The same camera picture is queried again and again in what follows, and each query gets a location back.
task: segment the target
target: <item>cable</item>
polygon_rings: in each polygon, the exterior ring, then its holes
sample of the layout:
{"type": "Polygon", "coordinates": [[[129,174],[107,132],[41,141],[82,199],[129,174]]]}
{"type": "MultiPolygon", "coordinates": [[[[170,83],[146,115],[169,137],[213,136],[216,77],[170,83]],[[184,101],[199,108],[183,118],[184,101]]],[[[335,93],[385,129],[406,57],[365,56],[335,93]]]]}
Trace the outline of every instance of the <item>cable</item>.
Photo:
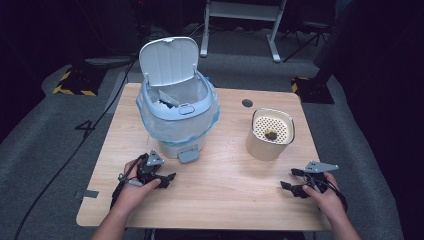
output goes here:
{"type": "MultiPolygon", "coordinates": [[[[93,125],[93,129],[96,128],[97,124],[100,122],[100,120],[104,117],[104,115],[107,113],[107,111],[110,109],[110,107],[112,106],[112,104],[115,102],[115,100],[117,99],[119,93],[121,92],[121,89],[125,83],[125,81],[128,79],[128,73],[130,71],[130,69],[132,68],[132,66],[134,65],[136,61],[134,60],[132,63],[130,63],[128,65],[128,67],[125,70],[125,77],[122,80],[121,86],[119,87],[118,92],[116,93],[115,97],[113,98],[112,102],[109,104],[109,106],[106,108],[106,110],[102,113],[102,115],[97,119],[96,123],[93,125]]],[[[29,214],[31,213],[31,211],[33,210],[33,208],[35,207],[35,205],[37,204],[37,202],[41,199],[41,197],[43,196],[43,194],[47,191],[47,189],[50,187],[50,185],[53,183],[53,181],[57,178],[57,176],[59,176],[59,174],[63,171],[63,169],[69,164],[69,162],[72,160],[72,158],[75,156],[75,154],[77,154],[78,150],[82,147],[82,145],[84,144],[84,142],[87,140],[87,138],[90,136],[91,132],[93,130],[90,130],[87,132],[87,135],[82,139],[82,141],[80,142],[80,144],[77,146],[77,148],[74,150],[74,152],[69,156],[69,158],[66,160],[66,162],[60,167],[60,169],[56,172],[56,174],[50,179],[50,181],[47,183],[47,185],[43,188],[43,190],[40,192],[40,194],[38,194],[37,198],[34,200],[34,202],[31,204],[30,208],[28,209],[28,211],[25,213],[24,218],[22,219],[21,223],[19,224],[18,230],[16,231],[15,234],[15,238],[14,240],[17,240],[19,237],[19,234],[22,230],[22,227],[24,226],[24,223],[26,221],[26,219],[28,218],[29,214]]]]}
{"type": "Polygon", "coordinates": [[[326,185],[328,188],[330,188],[331,190],[333,190],[334,191],[334,193],[336,193],[336,195],[337,195],[337,197],[339,197],[340,198],[340,201],[342,202],[342,205],[343,205],[343,207],[344,207],[344,210],[345,210],[345,212],[347,212],[347,209],[348,209],[348,206],[347,206],[347,200],[346,200],[346,197],[337,189],[337,187],[332,183],[332,182],[330,182],[330,181],[328,181],[327,180],[327,182],[324,182],[324,181],[321,181],[321,180],[318,180],[318,179],[316,179],[316,178],[312,178],[311,177],[311,179],[314,179],[314,181],[315,182],[319,182],[319,183],[321,183],[321,184],[324,184],[324,185],[326,185]]]}
{"type": "Polygon", "coordinates": [[[96,69],[111,69],[111,68],[118,68],[118,67],[131,64],[133,61],[137,60],[137,58],[138,58],[138,55],[134,55],[134,56],[130,56],[128,60],[123,60],[123,61],[96,63],[96,62],[90,62],[89,60],[85,60],[85,62],[96,69]]]}
{"type": "Polygon", "coordinates": [[[128,178],[128,175],[131,173],[132,169],[134,168],[134,166],[141,160],[141,156],[138,157],[130,166],[130,168],[128,168],[127,172],[123,175],[124,178],[128,178]]]}
{"type": "Polygon", "coordinates": [[[199,28],[201,28],[203,25],[205,25],[204,23],[200,24],[196,29],[194,29],[187,37],[191,37],[191,35],[193,35],[197,30],[199,30],[199,28]]]}

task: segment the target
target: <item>trash can lid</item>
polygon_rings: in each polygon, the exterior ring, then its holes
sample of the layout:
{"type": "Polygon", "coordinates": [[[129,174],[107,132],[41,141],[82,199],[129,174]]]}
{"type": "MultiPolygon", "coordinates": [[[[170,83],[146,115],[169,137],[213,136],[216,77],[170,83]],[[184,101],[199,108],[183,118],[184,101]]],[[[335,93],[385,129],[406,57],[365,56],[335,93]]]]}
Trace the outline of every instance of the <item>trash can lid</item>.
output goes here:
{"type": "Polygon", "coordinates": [[[197,43],[189,37],[162,38],[147,43],[139,60],[150,86],[166,86],[194,77],[199,60],[197,43]]]}

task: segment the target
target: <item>forearm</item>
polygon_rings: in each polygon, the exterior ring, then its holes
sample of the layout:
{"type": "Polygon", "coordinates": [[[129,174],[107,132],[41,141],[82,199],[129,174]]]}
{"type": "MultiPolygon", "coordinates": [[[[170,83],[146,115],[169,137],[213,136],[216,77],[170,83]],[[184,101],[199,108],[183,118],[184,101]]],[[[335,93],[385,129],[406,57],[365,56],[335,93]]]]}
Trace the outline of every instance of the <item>forearm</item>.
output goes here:
{"type": "Polygon", "coordinates": [[[358,232],[353,227],[352,223],[346,217],[341,219],[329,219],[334,240],[360,240],[358,232]]]}
{"type": "Polygon", "coordinates": [[[109,214],[103,219],[100,226],[92,236],[92,240],[118,240],[124,238],[124,232],[129,213],[122,212],[117,208],[112,208],[109,214]]]}

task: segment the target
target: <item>beige container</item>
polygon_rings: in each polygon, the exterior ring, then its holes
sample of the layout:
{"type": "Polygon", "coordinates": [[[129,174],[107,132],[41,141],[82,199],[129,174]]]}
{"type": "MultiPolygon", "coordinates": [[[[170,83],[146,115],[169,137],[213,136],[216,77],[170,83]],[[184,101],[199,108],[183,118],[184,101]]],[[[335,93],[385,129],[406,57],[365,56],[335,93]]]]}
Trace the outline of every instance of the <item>beige container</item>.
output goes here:
{"type": "Polygon", "coordinates": [[[275,160],[293,140],[294,123],[290,115],[267,108],[253,113],[246,148],[254,158],[275,160]]]}

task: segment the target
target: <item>perforated lid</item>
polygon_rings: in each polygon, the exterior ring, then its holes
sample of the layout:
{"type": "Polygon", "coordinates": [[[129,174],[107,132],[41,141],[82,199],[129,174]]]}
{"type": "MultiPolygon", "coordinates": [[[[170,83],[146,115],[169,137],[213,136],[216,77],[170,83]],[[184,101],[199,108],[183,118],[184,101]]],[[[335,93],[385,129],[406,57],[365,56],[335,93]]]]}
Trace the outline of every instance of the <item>perforated lid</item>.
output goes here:
{"type": "Polygon", "coordinates": [[[258,108],[252,118],[253,134],[265,142],[289,144],[294,139],[293,119],[285,112],[274,109],[258,108]]]}
{"type": "Polygon", "coordinates": [[[170,37],[147,43],[140,66],[150,86],[166,86],[193,78],[199,60],[197,43],[189,37],[170,37]]]}

